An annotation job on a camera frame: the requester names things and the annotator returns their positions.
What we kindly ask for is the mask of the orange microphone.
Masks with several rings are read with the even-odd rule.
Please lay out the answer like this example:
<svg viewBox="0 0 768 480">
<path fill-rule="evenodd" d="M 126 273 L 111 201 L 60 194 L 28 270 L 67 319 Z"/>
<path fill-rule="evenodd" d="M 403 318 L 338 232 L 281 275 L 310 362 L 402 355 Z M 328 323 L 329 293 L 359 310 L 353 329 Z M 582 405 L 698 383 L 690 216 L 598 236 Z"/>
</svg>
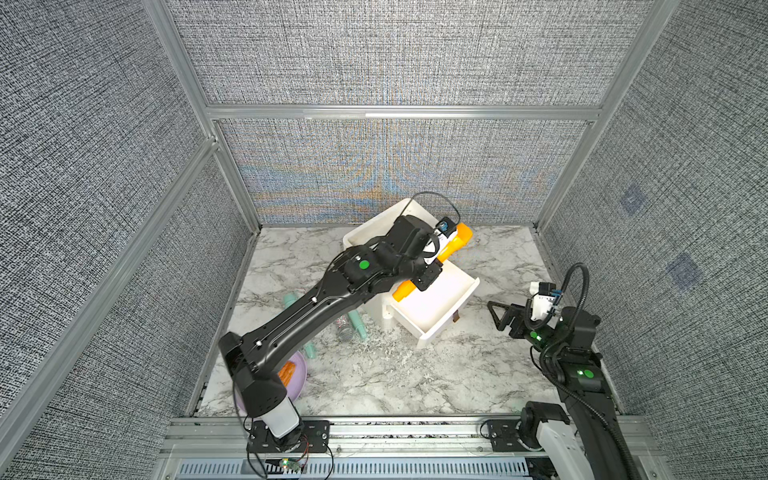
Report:
<svg viewBox="0 0 768 480">
<path fill-rule="evenodd" d="M 464 248 L 472 239 L 473 231 L 464 223 L 459 223 L 456 233 L 450 238 L 448 243 L 441 248 L 437 255 L 437 259 L 444 263 L 458 250 Z M 417 289 L 417 285 L 410 280 L 403 282 L 397 290 L 393 293 L 392 297 L 395 301 L 400 302 L 407 298 L 414 290 Z"/>
</svg>

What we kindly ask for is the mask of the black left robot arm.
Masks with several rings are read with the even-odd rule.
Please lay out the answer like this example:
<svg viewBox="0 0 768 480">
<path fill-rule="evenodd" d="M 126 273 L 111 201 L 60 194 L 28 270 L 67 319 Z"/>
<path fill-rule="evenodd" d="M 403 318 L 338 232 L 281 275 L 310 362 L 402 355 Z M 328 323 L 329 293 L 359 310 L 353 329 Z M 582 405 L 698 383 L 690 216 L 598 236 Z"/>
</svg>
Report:
<svg viewBox="0 0 768 480">
<path fill-rule="evenodd" d="M 244 335 L 225 333 L 218 349 L 247 416 L 278 442 L 295 443 L 302 421 L 280 369 L 328 324 L 375 296 L 403 282 L 426 290 L 442 272 L 439 255 L 456 228 L 448 217 L 431 226 L 399 215 L 385 234 L 337 255 L 318 283 L 273 319 Z"/>
</svg>

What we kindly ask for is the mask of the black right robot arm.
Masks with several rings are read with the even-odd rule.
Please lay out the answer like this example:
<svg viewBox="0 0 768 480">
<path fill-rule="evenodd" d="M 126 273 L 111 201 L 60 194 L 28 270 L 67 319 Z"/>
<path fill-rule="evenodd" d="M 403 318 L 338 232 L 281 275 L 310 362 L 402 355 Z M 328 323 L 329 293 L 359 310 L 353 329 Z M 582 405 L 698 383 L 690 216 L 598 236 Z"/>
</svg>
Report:
<svg viewBox="0 0 768 480">
<path fill-rule="evenodd" d="M 561 479 L 639 479 L 602 372 L 602 355 L 592 347 L 601 318 L 566 307 L 554 327 L 533 330 L 524 322 L 529 303 L 490 301 L 487 308 L 497 330 L 509 328 L 511 338 L 531 344 L 541 373 L 560 398 L 558 404 L 527 402 L 513 427 L 491 422 L 494 449 L 503 451 L 503 440 L 516 440 L 528 451 L 544 451 Z"/>
</svg>

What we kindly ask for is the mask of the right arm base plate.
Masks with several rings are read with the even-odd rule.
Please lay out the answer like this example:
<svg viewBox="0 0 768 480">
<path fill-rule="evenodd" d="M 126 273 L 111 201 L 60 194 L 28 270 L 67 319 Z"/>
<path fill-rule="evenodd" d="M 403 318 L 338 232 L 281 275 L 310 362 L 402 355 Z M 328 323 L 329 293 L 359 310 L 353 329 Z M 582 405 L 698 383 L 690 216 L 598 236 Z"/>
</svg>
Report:
<svg viewBox="0 0 768 480">
<path fill-rule="evenodd" d="M 481 434 L 490 442 L 495 453 L 525 452 L 517 430 L 517 420 L 488 419 L 480 427 Z"/>
</svg>

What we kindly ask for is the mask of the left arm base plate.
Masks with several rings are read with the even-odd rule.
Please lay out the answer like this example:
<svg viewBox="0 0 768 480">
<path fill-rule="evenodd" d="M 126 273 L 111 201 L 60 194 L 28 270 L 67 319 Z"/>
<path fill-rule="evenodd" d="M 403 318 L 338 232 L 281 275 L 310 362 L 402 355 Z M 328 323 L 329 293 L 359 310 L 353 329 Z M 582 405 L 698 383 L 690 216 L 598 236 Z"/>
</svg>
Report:
<svg viewBox="0 0 768 480">
<path fill-rule="evenodd" d="M 249 453 L 324 453 L 330 439 L 331 423 L 327 420 L 302 420 L 284 437 L 275 436 L 268 426 L 255 420 L 249 428 L 247 451 Z"/>
</svg>

